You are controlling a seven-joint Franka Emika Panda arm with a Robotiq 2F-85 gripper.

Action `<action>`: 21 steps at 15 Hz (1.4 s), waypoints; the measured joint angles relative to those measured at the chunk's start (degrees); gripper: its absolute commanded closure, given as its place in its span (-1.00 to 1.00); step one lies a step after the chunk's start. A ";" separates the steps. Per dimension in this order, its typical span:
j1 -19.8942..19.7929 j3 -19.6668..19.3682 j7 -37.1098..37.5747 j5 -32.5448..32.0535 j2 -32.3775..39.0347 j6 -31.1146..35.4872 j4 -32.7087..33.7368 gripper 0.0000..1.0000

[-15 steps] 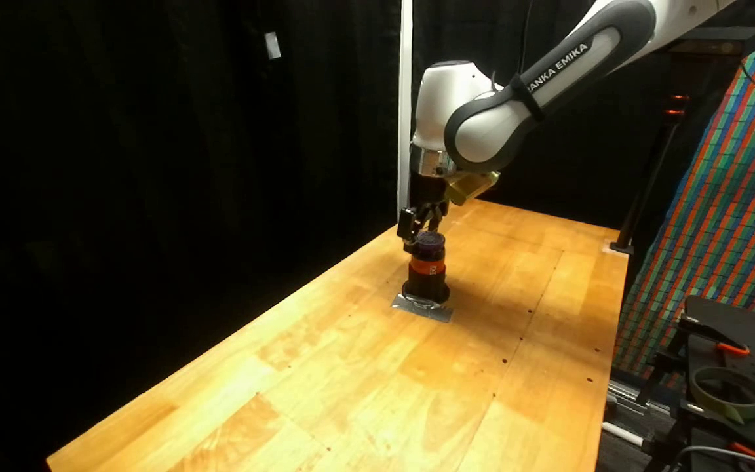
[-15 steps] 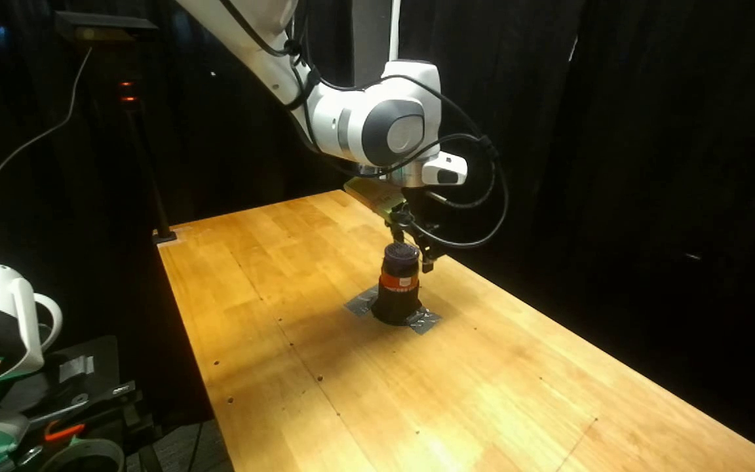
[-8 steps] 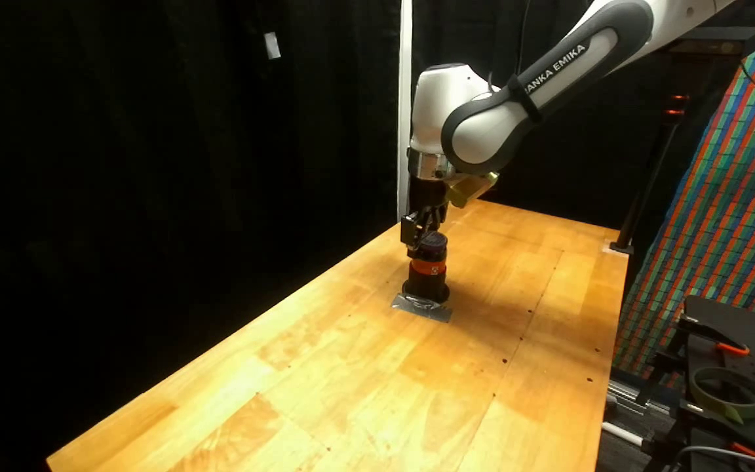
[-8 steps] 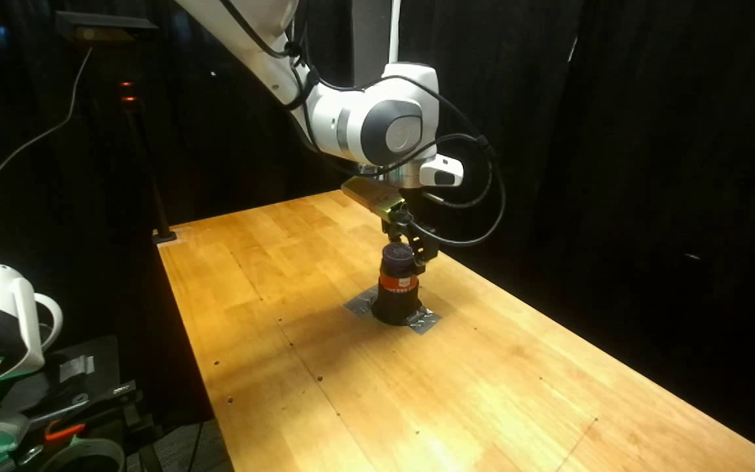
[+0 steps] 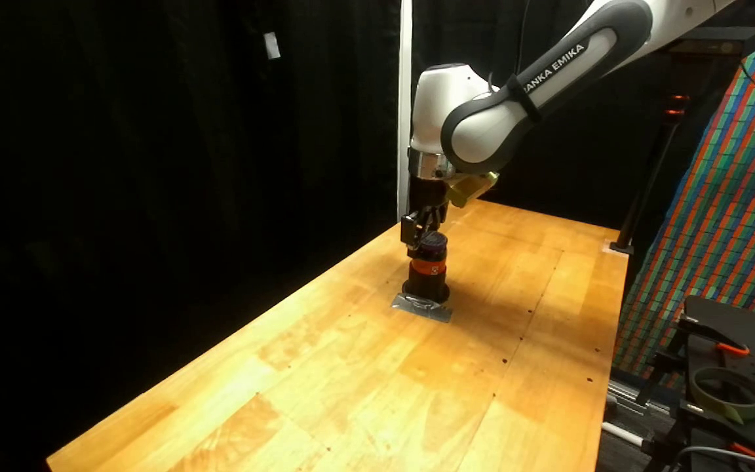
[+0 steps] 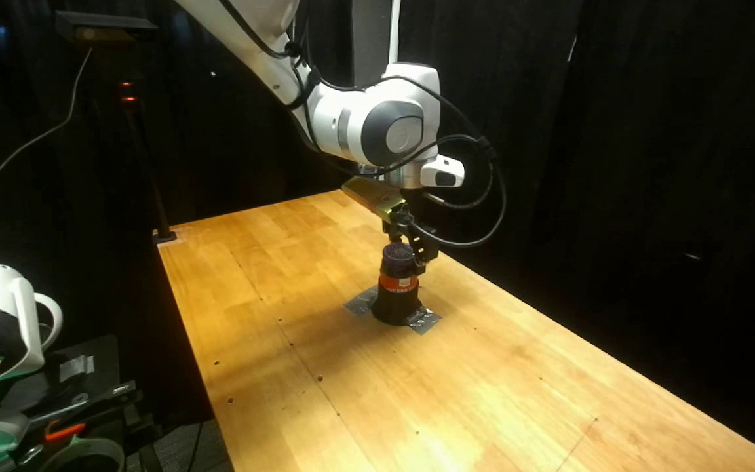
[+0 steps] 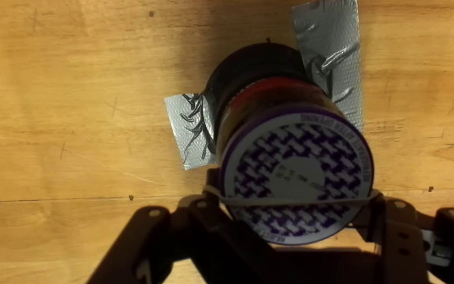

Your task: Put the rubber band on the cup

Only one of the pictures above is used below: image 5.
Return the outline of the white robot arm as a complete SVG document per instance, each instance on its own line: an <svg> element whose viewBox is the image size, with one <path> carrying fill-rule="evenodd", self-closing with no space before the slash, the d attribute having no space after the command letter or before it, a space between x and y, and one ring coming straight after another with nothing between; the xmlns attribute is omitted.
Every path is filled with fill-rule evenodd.
<svg viewBox="0 0 755 472"><path fill-rule="evenodd" d="M468 63L421 74L409 152L414 179L432 188L401 217L401 240L418 251L447 219L485 194L516 142L570 91L599 80L704 27L734 0L594 0L574 27L504 84Z"/></svg>

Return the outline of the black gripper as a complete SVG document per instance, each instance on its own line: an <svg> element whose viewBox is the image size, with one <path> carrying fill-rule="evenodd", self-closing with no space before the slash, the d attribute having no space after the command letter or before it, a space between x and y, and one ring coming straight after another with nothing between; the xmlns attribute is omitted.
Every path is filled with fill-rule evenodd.
<svg viewBox="0 0 755 472"><path fill-rule="evenodd" d="M406 256L413 256L421 247L421 234L427 227L430 234L444 234L447 222L447 184L444 181L422 181L414 179L409 185L409 211L401 217L401 240L406 247Z"/></svg>

